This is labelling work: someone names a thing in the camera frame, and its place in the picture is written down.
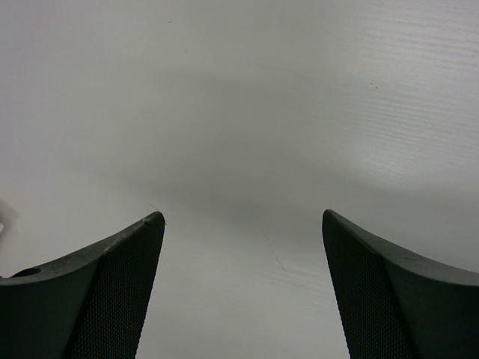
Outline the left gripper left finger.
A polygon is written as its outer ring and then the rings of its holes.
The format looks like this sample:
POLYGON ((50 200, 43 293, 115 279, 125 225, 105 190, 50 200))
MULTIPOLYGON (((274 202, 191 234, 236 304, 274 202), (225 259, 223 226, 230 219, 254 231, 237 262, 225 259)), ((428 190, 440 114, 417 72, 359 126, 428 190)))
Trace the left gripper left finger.
POLYGON ((2 358, 134 358, 156 276, 161 212, 1 279, 2 358))

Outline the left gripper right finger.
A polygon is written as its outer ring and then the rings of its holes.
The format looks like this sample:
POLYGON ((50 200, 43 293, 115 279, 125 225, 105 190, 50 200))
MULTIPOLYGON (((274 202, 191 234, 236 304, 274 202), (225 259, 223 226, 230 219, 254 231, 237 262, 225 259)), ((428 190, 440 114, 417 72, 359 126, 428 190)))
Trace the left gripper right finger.
POLYGON ((327 209, 323 244, 351 358, 477 358, 478 273, 327 209))

